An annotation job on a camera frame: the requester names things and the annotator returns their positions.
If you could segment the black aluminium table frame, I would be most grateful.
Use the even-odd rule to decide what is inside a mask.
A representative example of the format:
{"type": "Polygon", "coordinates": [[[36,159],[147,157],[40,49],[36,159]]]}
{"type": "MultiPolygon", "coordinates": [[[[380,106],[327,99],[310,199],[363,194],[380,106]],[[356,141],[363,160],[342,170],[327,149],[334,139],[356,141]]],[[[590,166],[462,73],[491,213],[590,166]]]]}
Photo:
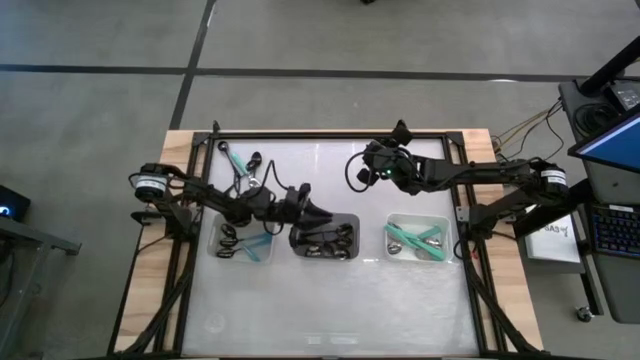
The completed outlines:
{"type": "MultiPolygon", "coordinates": [[[[218,140],[362,140],[386,134],[385,130],[169,130],[163,144],[159,162],[175,165],[187,174],[199,177],[209,175],[214,145],[218,140]]],[[[440,140],[444,153],[456,155],[460,161],[489,161],[493,157],[487,129],[437,129],[417,130],[419,139],[440,140]]],[[[455,190],[454,203],[475,203],[496,200],[502,191],[497,185],[484,187],[466,186],[455,190]]],[[[137,240],[138,250],[151,243],[152,236],[166,230],[164,225],[153,225],[151,220],[141,220],[137,240]]],[[[196,218],[195,235],[190,240],[165,240],[158,255],[135,253],[111,340],[104,359],[107,360],[175,360],[181,359],[189,301],[195,273],[196,235],[201,222],[196,218]],[[142,350],[127,350],[138,340],[149,340],[142,350]]],[[[514,230],[499,225],[495,240],[488,245],[477,245],[475,270],[480,272],[484,285],[491,290],[505,315],[532,346],[542,349],[543,342],[528,289],[523,262],[515,240],[508,236],[514,230]]],[[[498,324],[495,315],[471,287],[473,326],[478,333],[481,350],[494,355],[502,350],[515,352],[515,345],[507,340],[506,330],[498,324]]]]}

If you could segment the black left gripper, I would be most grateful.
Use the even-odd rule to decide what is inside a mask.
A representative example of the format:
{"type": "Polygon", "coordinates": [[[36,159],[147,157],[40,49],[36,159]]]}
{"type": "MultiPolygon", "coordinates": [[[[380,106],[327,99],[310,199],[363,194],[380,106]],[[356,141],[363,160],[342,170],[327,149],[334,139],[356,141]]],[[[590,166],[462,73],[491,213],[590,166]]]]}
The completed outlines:
{"type": "Polygon", "coordinates": [[[310,183],[302,183],[298,188],[288,186],[285,196],[270,207],[269,220],[276,223],[297,225],[300,223],[306,207],[309,216],[322,217],[301,222],[302,230],[311,230],[332,222],[333,214],[308,200],[311,192],[310,183]]]}

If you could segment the white plastic bin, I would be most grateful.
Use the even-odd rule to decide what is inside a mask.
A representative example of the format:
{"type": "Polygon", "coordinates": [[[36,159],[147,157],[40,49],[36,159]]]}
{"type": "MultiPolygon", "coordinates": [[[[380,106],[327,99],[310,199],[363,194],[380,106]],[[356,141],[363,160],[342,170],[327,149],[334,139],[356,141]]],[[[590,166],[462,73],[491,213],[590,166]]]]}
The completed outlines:
{"type": "Polygon", "coordinates": [[[220,227],[223,224],[231,225],[220,214],[214,215],[213,218],[211,219],[209,229],[205,232],[205,237],[204,237],[206,253],[208,255],[213,256],[216,260],[228,260],[228,261],[233,261],[238,263],[248,263],[248,264],[266,264],[271,260],[273,247],[274,247],[273,236],[264,229],[261,223],[258,223],[258,222],[251,222],[249,225],[244,227],[238,227],[234,225],[231,225],[231,226],[235,228],[237,237],[239,239],[246,238],[249,236],[259,235],[263,233],[268,233],[269,235],[272,236],[272,240],[271,240],[272,243],[270,247],[263,247],[257,250],[257,253],[262,258],[261,262],[252,262],[241,252],[238,252],[233,258],[230,258],[230,259],[223,259],[223,258],[217,257],[216,251],[219,249],[218,241],[222,237],[222,232],[220,230],[220,227]]]}
{"type": "Polygon", "coordinates": [[[447,263],[453,259],[452,226],[445,217],[392,213],[387,217],[384,227],[384,250],[387,257],[391,260],[416,263],[447,263]],[[426,251],[410,248],[392,239],[384,229],[388,223],[413,234],[420,234],[434,226],[439,227],[442,233],[436,235],[435,238],[442,243],[445,259],[437,261],[426,251]]]}

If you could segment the small black device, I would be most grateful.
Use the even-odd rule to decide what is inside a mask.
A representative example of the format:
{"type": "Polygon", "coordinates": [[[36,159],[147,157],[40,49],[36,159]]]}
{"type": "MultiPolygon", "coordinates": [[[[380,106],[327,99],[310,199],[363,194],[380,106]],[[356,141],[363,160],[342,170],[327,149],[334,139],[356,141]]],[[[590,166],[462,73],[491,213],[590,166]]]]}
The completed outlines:
{"type": "Polygon", "coordinates": [[[624,113],[640,104],[640,81],[611,82],[604,95],[619,113],[624,113]]]}

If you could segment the grey side table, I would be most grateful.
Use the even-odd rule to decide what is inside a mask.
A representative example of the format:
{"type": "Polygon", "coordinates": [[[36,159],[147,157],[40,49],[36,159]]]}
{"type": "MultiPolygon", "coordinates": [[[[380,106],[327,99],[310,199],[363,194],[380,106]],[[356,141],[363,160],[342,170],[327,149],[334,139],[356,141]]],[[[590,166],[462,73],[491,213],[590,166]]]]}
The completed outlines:
{"type": "Polygon", "coordinates": [[[77,256],[81,244],[0,217],[0,360],[13,350],[51,250],[77,256]]]}

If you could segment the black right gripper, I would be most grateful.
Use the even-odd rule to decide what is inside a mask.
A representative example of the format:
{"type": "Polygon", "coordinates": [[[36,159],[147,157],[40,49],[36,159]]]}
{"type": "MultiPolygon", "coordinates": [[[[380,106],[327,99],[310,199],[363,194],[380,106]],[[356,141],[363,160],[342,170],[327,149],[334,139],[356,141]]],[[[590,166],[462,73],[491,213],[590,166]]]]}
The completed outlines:
{"type": "MultiPolygon", "coordinates": [[[[399,145],[406,146],[413,139],[412,132],[406,123],[400,119],[391,138],[399,145]]],[[[399,147],[384,146],[377,141],[370,142],[363,153],[364,168],[374,173],[375,182],[391,180],[396,187],[407,194],[418,194],[418,172],[411,156],[399,147]]]]}

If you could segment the grey translucent plastic bin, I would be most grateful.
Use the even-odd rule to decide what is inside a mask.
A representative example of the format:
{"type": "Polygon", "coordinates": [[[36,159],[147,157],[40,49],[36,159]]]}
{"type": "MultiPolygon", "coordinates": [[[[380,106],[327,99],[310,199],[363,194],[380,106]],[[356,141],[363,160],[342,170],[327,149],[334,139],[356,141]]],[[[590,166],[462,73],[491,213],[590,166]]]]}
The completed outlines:
{"type": "Polygon", "coordinates": [[[329,219],[292,227],[289,244],[299,257],[353,260],[360,252],[360,219],[351,213],[334,213],[329,219]]]}

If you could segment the white paper sheet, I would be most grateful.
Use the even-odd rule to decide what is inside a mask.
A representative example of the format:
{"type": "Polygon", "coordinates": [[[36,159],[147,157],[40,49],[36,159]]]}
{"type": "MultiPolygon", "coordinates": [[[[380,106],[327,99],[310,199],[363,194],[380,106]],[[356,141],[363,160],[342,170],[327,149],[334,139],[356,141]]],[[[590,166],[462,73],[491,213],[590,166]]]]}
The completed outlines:
{"type": "Polygon", "coordinates": [[[525,246],[529,259],[574,264],[581,262],[571,215],[526,236],[525,246]]]}

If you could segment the black box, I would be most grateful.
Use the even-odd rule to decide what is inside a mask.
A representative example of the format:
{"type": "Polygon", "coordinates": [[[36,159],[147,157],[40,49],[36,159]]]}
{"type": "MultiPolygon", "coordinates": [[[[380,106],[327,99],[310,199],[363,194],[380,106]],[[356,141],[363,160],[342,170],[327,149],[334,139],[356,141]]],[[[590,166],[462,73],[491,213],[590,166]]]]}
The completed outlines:
{"type": "Polygon", "coordinates": [[[0,217],[23,222],[30,205],[29,198],[0,185],[0,217]]]}

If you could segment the monitor with blue screen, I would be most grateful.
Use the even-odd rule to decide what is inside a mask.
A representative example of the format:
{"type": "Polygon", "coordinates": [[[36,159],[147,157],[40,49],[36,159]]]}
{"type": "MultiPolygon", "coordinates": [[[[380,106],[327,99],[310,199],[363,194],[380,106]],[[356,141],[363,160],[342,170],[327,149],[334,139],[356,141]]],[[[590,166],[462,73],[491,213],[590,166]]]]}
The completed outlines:
{"type": "Polygon", "coordinates": [[[568,155],[640,174],[640,106],[578,141],[568,155]]]}

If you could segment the grey equipment cart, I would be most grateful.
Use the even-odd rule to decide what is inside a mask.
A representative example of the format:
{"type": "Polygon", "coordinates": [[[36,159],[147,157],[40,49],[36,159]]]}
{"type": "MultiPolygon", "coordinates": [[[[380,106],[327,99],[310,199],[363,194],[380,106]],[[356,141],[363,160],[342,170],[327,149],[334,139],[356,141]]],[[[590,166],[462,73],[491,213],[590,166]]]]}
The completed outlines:
{"type": "MultiPolygon", "coordinates": [[[[561,104],[576,143],[614,123],[633,109],[619,113],[613,107],[604,95],[604,90],[610,84],[592,96],[579,92],[581,84],[579,81],[572,81],[559,85],[561,104]]],[[[592,204],[640,207],[640,174],[580,160],[584,164],[587,178],[578,184],[585,194],[579,216],[587,234],[587,243],[609,311],[618,323],[640,324],[640,259],[597,253],[588,223],[588,210],[592,204]]]]}

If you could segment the black keyboard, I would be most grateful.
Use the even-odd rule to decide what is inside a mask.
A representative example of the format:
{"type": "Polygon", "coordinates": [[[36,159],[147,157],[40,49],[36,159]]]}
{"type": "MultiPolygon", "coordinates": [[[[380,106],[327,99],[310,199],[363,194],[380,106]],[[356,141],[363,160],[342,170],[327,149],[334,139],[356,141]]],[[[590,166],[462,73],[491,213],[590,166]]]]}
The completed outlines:
{"type": "Polygon", "coordinates": [[[597,253],[640,259],[640,207],[592,204],[588,213],[597,253]]]}

